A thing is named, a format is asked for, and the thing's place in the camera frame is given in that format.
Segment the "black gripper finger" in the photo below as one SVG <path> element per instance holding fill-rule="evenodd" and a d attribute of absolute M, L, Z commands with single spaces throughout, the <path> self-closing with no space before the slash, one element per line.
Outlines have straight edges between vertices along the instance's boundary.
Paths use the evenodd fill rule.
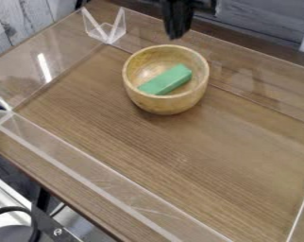
<path fill-rule="evenodd" d="M 169 39 L 175 38 L 175 0 L 159 0 L 162 21 Z"/>
<path fill-rule="evenodd" d="M 181 38 L 182 35 L 189 31 L 193 16 L 194 16 L 194 5 L 193 0 L 178 0 L 177 6 L 177 37 Z"/>

